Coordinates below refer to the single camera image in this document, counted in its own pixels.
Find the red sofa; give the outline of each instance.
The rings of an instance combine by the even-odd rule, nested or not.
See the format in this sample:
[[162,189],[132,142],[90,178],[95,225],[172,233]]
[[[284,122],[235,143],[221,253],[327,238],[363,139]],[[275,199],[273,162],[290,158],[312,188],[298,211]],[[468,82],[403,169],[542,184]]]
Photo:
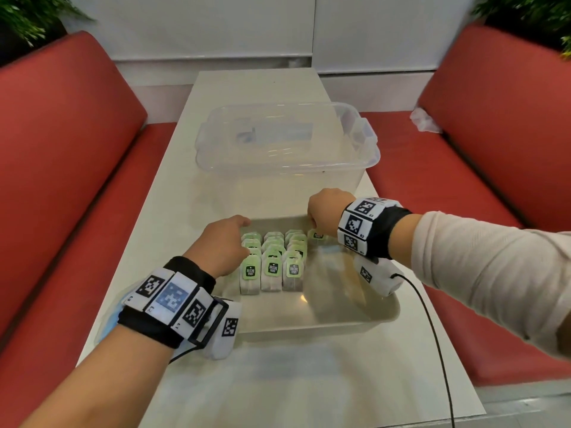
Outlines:
[[[417,213],[571,230],[570,78],[555,51],[467,27],[419,100],[444,136],[418,132],[409,112],[364,114],[382,154],[368,170],[373,185]],[[570,363],[426,291],[475,385],[571,377]]]
[[0,424],[75,367],[175,123],[147,114],[96,40],[0,69]]

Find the wire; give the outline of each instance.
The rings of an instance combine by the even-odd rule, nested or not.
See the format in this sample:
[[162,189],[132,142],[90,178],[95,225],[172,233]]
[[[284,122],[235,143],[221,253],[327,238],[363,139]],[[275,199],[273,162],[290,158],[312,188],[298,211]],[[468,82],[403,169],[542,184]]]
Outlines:
[[428,308],[426,307],[426,303],[424,303],[424,299],[420,295],[418,288],[415,287],[415,285],[412,282],[410,282],[405,276],[401,275],[400,273],[392,274],[390,279],[393,279],[396,276],[401,277],[402,279],[404,279],[405,281],[407,281],[410,284],[410,286],[414,289],[414,291],[418,295],[420,302],[423,304],[424,311],[426,313],[426,316],[428,317],[428,322],[430,323],[430,327],[432,329],[432,334],[434,335],[434,341],[436,342],[436,348],[438,349],[438,356],[440,356],[440,364],[442,365],[442,374],[444,375],[444,383],[446,384],[446,393],[448,394],[448,403],[450,404],[450,421],[452,423],[452,428],[455,428],[456,424],[454,423],[454,409],[452,406],[452,395],[450,394],[450,386],[448,385],[448,376],[446,375],[446,367],[444,366],[444,358],[442,357],[442,351],[440,350],[440,343],[438,342],[438,336],[436,335],[436,330],[434,329],[434,324],[432,323],[432,318],[430,317],[430,314],[428,313]]

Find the white table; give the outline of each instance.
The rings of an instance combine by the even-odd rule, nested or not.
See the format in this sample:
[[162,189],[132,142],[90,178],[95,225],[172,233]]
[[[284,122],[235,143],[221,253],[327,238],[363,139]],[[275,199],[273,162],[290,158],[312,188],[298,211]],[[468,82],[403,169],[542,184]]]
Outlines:
[[[117,296],[187,249],[223,218],[197,169],[194,140],[211,109],[226,104],[329,101],[313,69],[201,72],[87,339]],[[376,195],[365,174],[357,196]],[[299,204],[303,213],[305,203]],[[484,409],[422,285],[443,350],[456,417]],[[362,334],[241,344],[224,361],[190,355],[172,364],[142,427],[379,427],[449,417],[433,336],[417,295],[397,292],[401,314]]]

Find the white sleeve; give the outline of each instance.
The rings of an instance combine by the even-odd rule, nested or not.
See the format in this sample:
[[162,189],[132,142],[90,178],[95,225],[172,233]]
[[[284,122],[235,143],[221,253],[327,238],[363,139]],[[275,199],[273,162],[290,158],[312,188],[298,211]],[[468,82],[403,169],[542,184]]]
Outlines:
[[556,332],[571,311],[571,233],[429,212],[415,230],[412,270],[430,287],[561,356]]

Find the tray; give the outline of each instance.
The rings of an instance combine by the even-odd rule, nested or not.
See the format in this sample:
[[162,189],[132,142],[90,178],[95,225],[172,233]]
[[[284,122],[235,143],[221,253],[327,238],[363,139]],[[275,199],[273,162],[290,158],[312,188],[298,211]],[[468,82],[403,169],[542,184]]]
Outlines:
[[[306,215],[254,220],[243,233],[302,229]],[[277,292],[241,295],[238,273],[220,278],[213,295],[242,302],[238,325],[243,341],[266,341],[367,331],[394,321],[400,313],[396,294],[375,293],[353,269],[353,253],[330,238],[309,246],[303,293]]]

